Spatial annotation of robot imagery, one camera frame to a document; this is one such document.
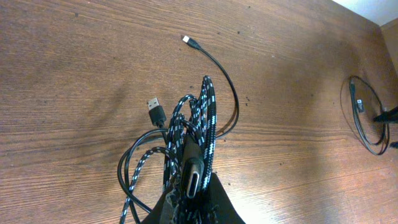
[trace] wooden surface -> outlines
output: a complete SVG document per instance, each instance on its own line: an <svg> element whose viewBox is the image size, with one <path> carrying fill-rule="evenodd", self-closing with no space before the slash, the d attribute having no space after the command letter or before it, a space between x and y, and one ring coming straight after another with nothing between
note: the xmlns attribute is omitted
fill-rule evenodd
<svg viewBox="0 0 398 224"><path fill-rule="evenodd" d="M392 63L398 72L398 18L381 26Z"/></svg>
<svg viewBox="0 0 398 224"><path fill-rule="evenodd" d="M226 124L228 83L185 34L238 92L239 123L217 142L214 170L243 220L398 222L398 151L362 147L343 84L362 76L386 107L398 105L377 25L326 0L89 1L0 2L2 223L117 223L125 195L116 166L153 128L146 101L155 96L170 117L210 75L218 127ZM151 157L138 181L150 207L162 163Z"/></svg>

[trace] cable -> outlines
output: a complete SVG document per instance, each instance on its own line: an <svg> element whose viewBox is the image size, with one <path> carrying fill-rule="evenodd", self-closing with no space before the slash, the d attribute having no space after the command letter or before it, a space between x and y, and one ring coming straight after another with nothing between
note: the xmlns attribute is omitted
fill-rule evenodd
<svg viewBox="0 0 398 224"><path fill-rule="evenodd" d="M379 98L379 96L377 95L376 91L374 91L373 87L368 84L366 81L364 81L361 77L358 76L351 76L349 77L349 92L351 95L351 105L353 107L353 117L354 117L354 123L355 123L355 127L358 130L359 136L361 137L361 140L363 142L363 145L365 146L365 148L371 152L372 154L374 154L375 156L381 156L385 153L385 151L387 150L388 146L389 146L389 141L390 141L390 127L388 125L388 123L383 123L383 131L382 134L380 136L380 139L377 142L371 142L368 137L366 137L365 132L363 130L361 121L359 119L359 114L358 114L358 108L357 108L357 101L355 99L355 84L354 84L354 79L357 79L359 81L361 81L363 84L365 84L367 87L369 87L369 89L372 91L372 93L374 94L374 96L376 97L377 101L379 102L380 105L380 113L383 113L383 106L381 103L381 100ZM375 152L371 149L370 146L378 146L380 145L382 142L384 142L384 140L386 140L385 142L385 146L382 148L382 150L380 152Z"/></svg>
<svg viewBox="0 0 398 224"><path fill-rule="evenodd" d="M164 129L164 121L165 116L162 107L159 105L157 98L154 98L149 101L149 114L152 120L152 123L158 127L158 129L153 129L151 131L146 132L141 137L135 141L135 143L122 155L118 164L118 180L121 188L124 193L127 195L122 214L120 217L119 223L124 223L126 220L127 210L130 207L133 218L136 223L140 223L139 217L137 215L137 211L134 204L137 204L146 212L150 213L151 209L142 203L137 197L133 195L137 179L139 177L140 171L148 157L155 153L163 153L165 154L165 172L164 172L164 186L163 190L170 184L169 180L171 177L179 178L181 175L182 169L182 157L183 157L183 139L185 135L191 135L195 143L199 145L202 153L203 153L203 163L204 163L204 171L203 176L201 177L201 189L200 192L204 192L207 189L207 185L210 181L211 176L211 167L213 164L213 156L215 150L215 141L216 139L222 138L231 132L231 130L236 126L239 118L239 101L238 95L236 93L233 82L231 81L226 70L221 66L221 64L212 57L207 51L203 50L193 39L185 36L183 39L189 46L194 49L198 49L203 52L208 58L210 58L223 72L226 77L235 101L235 110L234 113L234 123L229 127L227 131L219 136L216 136L216 97L214 86L211 81L211 78L208 76L203 77L202 88L200 92L200 96L196 98L193 95L185 95L180 99L177 106L175 107L172 117L170 119L169 128ZM183 104L189 101L191 115L189 120L185 120L183 114L180 113L180 110ZM152 135L161 133L162 136L156 136L150 138ZM136 147L147 144L156 140L164 139L166 147L153 147L152 149L146 151L146 153L141 157L138 165L134 171L134 174L130 180L129 178L129 162L132 156L132 153L135 151ZM122 168L124 163L124 178L122 175ZM187 207L184 211L185 213L195 213L197 214L199 211L195 210L193 207ZM194 216L188 215L187 221L192 220Z"/></svg>

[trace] usb-a plug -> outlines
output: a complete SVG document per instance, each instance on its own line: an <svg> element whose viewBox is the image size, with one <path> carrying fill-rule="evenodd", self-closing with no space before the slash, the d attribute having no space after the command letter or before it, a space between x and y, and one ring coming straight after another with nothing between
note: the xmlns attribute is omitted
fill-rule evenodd
<svg viewBox="0 0 398 224"><path fill-rule="evenodd" d="M163 107L159 104L157 98L153 98L147 102L149 109L149 117L154 126L164 124L166 121L166 115L164 113Z"/></svg>

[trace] brown table top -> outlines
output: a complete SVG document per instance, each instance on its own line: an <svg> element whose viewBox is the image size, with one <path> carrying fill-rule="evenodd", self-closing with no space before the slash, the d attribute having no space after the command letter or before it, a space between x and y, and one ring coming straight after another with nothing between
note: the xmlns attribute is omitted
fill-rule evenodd
<svg viewBox="0 0 398 224"><path fill-rule="evenodd" d="M364 77L391 109L398 76L380 28L332 1L1 1L0 24L2 223L117 223L116 166L153 128L155 96L169 118L210 75L218 127L228 122L227 81L181 35L238 92L239 123L213 165L243 220L398 222L398 151L362 147L342 88ZM135 191L150 207L162 163L148 160Z"/></svg>

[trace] black cable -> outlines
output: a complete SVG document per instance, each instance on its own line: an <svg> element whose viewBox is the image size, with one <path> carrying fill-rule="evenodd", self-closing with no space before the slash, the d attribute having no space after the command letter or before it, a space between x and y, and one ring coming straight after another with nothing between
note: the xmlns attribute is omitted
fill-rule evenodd
<svg viewBox="0 0 398 224"><path fill-rule="evenodd" d="M165 166L170 167L171 170L165 172L165 180L166 185L168 184L169 175L177 175L179 177L181 172L181 158L183 154L183 138L184 135L190 134L195 138L195 142L200 146L203 152L203 162L205 165L205 170L203 173L203 177L201 180L201 191L204 192L206 190L206 186L210 181L211 176L211 167L213 163L213 155L215 149L215 140L219 139L228 133L236 126L239 118L239 101L238 95L236 93L235 87L233 82L231 81L228 73L226 70L221 66L221 64L212 57L207 51L203 50L194 40L190 39L189 37L185 36L183 39L189 46L200 50L203 52L208 58L210 58L223 72L224 76L226 77L235 100L235 110L236 114L233 117L234 123L231 127L225 131L223 134L216 136L216 101L215 101L215 91L213 88L213 84L211 79L208 76L205 76L203 79L202 89L200 93L200 97L198 99L195 98L193 95L186 95L177 104L174 109L172 118L170 119L170 124L168 129L164 129L165 117L163 118L164 112L162 109L157 108L156 110L160 110L159 112L154 112L153 117L151 119L155 119L156 121L159 119L163 119L162 122L157 124L159 129L153 129L151 131L146 132L138 140L122 155L119 164L118 164L118 180L121 188L123 189L124 193L127 195L126 201L123 206L122 215L120 218L120 223L124 223L126 219L127 209L130 207L133 218L136 223L140 223L139 217L136 212L136 208L134 203L136 203L139 207L141 207L146 212L150 213L151 209L142 203L137 197L133 195L133 191L140 173L142 166L144 165L146 159L152 155L153 153L164 153L165 154ZM191 117L189 121L185 120L183 114L180 113L181 107L185 101L189 100L190 102L190 109L191 109ZM156 136L153 138L149 138L149 136L161 133L162 137ZM151 150L148 150L141 160L139 161L134 175L129 182L129 162L134 152L135 148L147 144L156 140L164 139L166 148L164 147L154 147ZM124 178L122 176L122 166L124 163Z"/></svg>
<svg viewBox="0 0 398 224"><path fill-rule="evenodd" d="M353 107L353 117L354 117L354 123L355 123L355 127L358 130L359 136L361 137L361 140L363 142L363 145L365 146L365 148L371 152L372 154L374 154L375 156L380 156L383 155L385 153L385 151L387 150L387 148L389 147L389 141L390 141L390 127L388 125L388 123L383 123L383 131L382 134L380 136L380 139L377 142L371 142L368 137L365 135L365 132L363 130L361 121L359 119L359 113L358 113L358 108L357 108L357 101L355 98L355 84L354 84L354 79L357 79L359 81L361 81L363 84L365 84L373 93L373 95L376 97L379 105L380 105L380 113L383 113L383 106L381 103L381 100L379 98L379 96L377 95L376 91L373 89L373 87L368 84L366 81L364 81L361 77L358 76L351 76L349 77L349 93L351 95L351 106ZM380 145L382 142L384 142L384 140L386 140L385 142L385 146L382 148L382 150L380 152L375 152L371 149L370 146L378 146Z"/></svg>

